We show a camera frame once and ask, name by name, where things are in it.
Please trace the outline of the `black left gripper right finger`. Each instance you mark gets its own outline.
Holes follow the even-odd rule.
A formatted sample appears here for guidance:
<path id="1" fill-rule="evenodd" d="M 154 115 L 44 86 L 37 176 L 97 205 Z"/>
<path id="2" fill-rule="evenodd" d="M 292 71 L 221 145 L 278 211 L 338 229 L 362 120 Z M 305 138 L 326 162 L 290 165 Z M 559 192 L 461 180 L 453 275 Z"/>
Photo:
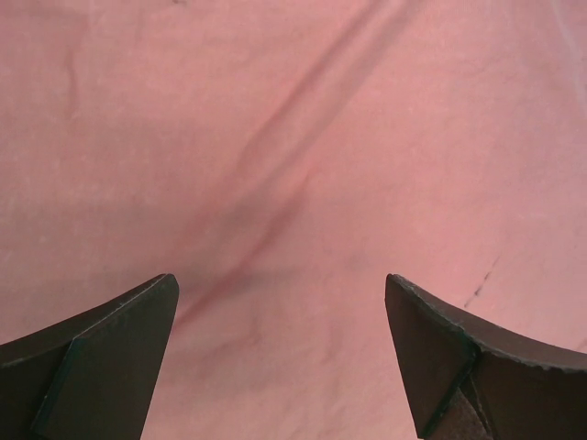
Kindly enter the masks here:
<path id="1" fill-rule="evenodd" d="M 586 356 L 516 334 L 400 275 L 385 307 L 420 439 L 583 439 Z"/>

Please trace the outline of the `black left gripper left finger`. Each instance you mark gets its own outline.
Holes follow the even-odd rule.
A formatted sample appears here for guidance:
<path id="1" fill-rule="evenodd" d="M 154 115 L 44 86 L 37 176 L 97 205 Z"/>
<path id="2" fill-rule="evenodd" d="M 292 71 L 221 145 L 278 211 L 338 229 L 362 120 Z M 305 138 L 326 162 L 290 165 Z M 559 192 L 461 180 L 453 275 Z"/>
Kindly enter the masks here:
<path id="1" fill-rule="evenodd" d="M 3 344 L 2 438 L 139 439 L 178 299 L 175 277 L 161 274 Z"/>

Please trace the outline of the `dusty red t-shirt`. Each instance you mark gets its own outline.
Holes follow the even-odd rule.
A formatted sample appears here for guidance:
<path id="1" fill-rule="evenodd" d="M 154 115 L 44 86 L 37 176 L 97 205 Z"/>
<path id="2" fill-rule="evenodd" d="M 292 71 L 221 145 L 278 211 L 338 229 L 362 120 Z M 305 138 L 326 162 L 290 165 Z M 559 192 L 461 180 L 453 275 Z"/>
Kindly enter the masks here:
<path id="1" fill-rule="evenodd" d="M 411 439 L 398 273 L 586 348 L 583 1 L 4 1 L 1 338 L 167 272 L 148 439 Z"/>

